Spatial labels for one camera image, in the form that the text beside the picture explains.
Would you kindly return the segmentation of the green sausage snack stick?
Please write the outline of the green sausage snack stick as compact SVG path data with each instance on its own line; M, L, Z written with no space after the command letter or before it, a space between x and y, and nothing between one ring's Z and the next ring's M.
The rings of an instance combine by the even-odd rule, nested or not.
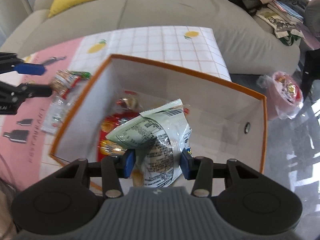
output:
M82 80L89 80L92 76L90 72L71 72L71 74L79 77Z

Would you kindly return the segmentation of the cluttered desk pile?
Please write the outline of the cluttered desk pile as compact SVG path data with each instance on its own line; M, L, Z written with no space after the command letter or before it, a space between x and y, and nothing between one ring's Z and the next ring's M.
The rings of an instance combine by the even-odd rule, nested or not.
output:
M305 25L304 15L300 15L285 3L273 1L256 11L257 18L267 23L278 40L286 46L303 40L312 50L319 49L319 37L315 37Z

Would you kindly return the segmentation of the small red candy packet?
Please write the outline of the small red candy packet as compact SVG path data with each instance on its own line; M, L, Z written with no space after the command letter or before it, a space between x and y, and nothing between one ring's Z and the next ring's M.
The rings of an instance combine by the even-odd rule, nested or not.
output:
M125 111L137 111L139 109L139 101L133 97L121 98L117 101L117 105Z

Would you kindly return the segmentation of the white door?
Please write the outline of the white door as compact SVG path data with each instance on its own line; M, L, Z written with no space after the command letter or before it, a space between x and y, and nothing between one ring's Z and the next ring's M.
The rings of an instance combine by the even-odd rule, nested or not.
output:
M1 0L1 45L29 16L31 7L27 0Z

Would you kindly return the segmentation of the red snack packet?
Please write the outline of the red snack packet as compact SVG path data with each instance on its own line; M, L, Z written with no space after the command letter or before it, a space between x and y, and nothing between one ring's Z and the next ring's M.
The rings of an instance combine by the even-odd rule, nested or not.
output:
M107 135L118 126L137 117L138 112L127 111L108 115L100 126L99 142L97 145L97 160L101 161L105 156L117 157L125 153L125 149L120 145L107 139Z

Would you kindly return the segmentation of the pink plastic snack bag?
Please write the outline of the pink plastic snack bag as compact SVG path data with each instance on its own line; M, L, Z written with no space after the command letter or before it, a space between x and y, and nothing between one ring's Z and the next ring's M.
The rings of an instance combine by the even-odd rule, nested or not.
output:
M291 75L285 72L262 75L257 84L265 90L269 120L294 119L302 109L303 93Z

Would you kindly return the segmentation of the orange cracker snack packet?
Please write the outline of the orange cracker snack packet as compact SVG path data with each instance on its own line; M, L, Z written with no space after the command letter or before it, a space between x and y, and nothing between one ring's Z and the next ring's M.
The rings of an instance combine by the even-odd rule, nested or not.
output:
M74 75L67 70L58 70L51 79L49 86L53 91L57 92L61 98L67 99L68 94L79 81L79 76Z

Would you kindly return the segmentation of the clear green-white snack bag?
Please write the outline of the clear green-white snack bag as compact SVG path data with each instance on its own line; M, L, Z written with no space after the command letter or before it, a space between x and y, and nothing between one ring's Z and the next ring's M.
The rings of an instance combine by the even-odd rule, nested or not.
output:
M181 99L144 111L107 135L124 149L136 150L145 187L168 187L181 174L180 156L191 154L192 129Z

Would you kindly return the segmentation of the orange cardboard box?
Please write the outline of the orange cardboard box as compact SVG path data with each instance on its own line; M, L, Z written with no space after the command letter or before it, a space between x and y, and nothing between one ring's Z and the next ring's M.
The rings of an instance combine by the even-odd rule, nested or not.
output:
M238 159L263 171L266 98L224 79L163 62L113 54L80 89L59 128L50 156L62 164L97 159L99 129L121 103L153 118L173 138L185 125L190 138L176 146L223 162Z

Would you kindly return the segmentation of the grey office chair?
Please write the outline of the grey office chair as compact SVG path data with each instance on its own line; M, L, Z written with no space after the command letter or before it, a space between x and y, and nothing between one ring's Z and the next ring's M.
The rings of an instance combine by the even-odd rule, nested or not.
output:
M305 8L304 12L305 25L310 32L319 37L320 32L320 0L311 0Z

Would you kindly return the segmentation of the white flat sachet packet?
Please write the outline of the white flat sachet packet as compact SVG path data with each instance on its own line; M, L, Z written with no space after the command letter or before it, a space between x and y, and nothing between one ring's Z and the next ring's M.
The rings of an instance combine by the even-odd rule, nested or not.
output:
M56 95L50 103L47 114L41 126L43 132L55 134L62 125L72 103Z

